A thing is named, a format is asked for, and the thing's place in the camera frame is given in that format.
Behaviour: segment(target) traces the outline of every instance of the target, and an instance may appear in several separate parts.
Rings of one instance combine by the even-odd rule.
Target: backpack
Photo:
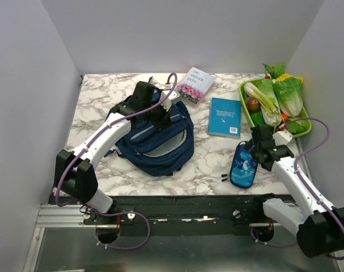
[[[159,130],[151,121],[141,122],[116,142],[118,155],[151,176],[172,176],[194,152],[193,123],[183,102],[173,105],[171,123]]]

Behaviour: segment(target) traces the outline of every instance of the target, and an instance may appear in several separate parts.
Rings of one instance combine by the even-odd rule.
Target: blue pencil case
[[[222,181],[230,180],[232,184],[240,188],[250,188],[256,175],[258,161],[251,155],[251,147],[249,150],[245,149],[247,142],[240,142],[233,156],[233,161],[228,178]]]

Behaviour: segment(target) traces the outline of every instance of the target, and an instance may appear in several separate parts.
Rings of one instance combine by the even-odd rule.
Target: blue book
[[[208,134],[240,138],[241,102],[224,98],[212,98]]]

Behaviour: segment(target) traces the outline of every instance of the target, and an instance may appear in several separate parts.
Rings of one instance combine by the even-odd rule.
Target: carrot
[[[281,112],[281,116],[283,117],[284,121],[287,121],[289,119],[289,116],[283,112]]]

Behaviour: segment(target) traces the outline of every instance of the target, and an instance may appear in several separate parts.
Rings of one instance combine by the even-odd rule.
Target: table
[[[184,74],[177,74],[180,80]],[[71,150],[84,142],[104,122],[110,108],[131,95],[138,81],[148,81],[163,88],[168,74],[99,74],[85,75],[75,116],[67,141]],[[99,188],[110,196],[183,196],[288,194],[285,186],[271,173],[259,167],[254,184],[242,189],[230,182],[221,182],[221,174],[230,171],[235,147],[250,139],[250,129],[241,114],[241,138],[230,139],[207,134],[212,97],[239,100],[239,85],[261,78],[262,74],[215,74],[213,89],[202,104],[188,107],[194,123],[194,155],[171,177],[151,177],[116,154],[101,160],[96,169]],[[298,153],[296,142],[288,147]]]

